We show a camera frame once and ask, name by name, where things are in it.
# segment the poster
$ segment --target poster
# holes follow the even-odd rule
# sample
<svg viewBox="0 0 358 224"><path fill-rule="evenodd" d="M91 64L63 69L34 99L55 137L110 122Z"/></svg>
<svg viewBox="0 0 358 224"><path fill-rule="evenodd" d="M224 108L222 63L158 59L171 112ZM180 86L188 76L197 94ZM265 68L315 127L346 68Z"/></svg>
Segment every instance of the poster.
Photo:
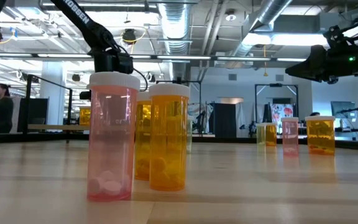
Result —
<svg viewBox="0 0 358 224"><path fill-rule="evenodd" d="M291 118L293 116L293 105L272 104L272 122L280 123L281 118Z"/></svg>

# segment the person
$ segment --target person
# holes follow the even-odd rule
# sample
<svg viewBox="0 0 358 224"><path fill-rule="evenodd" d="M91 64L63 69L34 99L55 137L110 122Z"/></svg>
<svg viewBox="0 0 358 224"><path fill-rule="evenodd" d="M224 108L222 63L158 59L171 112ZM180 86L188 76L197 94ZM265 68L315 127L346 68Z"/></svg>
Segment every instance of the person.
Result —
<svg viewBox="0 0 358 224"><path fill-rule="evenodd" d="M13 100L9 87L0 84L0 133L9 133L12 129Z"/></svg>
<svg viewBox="0 0 358 224"><path fill-rule="evenodd" d="M310 116L320 116L320 113L319 112L313 112L310 114Z"/></svg>

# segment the table surface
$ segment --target table surface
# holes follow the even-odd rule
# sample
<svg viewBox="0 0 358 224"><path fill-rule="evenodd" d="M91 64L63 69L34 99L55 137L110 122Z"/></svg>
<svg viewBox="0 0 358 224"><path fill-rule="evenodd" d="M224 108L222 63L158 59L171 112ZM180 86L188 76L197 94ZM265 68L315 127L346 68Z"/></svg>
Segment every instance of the table surface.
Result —
<svg viewBox="0 0 358 224"><path fill-rule="evenodd" d="M186 189L135 181L130 200L86 201L87 141L0 144L0 223L358 223L358 151L283 156L252 144L193 144Z"/></svg>

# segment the monitor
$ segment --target monitor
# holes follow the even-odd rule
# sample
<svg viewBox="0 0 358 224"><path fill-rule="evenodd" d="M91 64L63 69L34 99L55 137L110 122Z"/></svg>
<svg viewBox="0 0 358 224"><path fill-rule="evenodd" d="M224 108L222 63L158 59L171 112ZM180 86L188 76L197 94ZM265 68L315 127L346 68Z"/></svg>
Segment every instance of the monitor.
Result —
<svg viewBox="0 0 358 224"><path fill-rule="evenodd" d="M331 102L331 111L333 113L333 116L335 116L336 118L356 119L357 118L356 111L341 113L342 110L349 110L354 108L356 108L356 104L354 102L349 102L349 101Z"/></svg>

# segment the white column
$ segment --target white column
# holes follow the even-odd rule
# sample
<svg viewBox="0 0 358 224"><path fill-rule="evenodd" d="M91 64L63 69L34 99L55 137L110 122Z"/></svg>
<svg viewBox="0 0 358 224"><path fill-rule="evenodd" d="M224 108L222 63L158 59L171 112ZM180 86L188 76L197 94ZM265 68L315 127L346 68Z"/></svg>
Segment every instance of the white column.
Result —
<svg viewBox="0 0 358 224"><path fill-rule="evenodd" d="M63 62L42 63L42 78L65 86L66 77L67 73ZM63 124L66 89L42 80L40 82L40 98L49 99L46 124Z"/></svg>

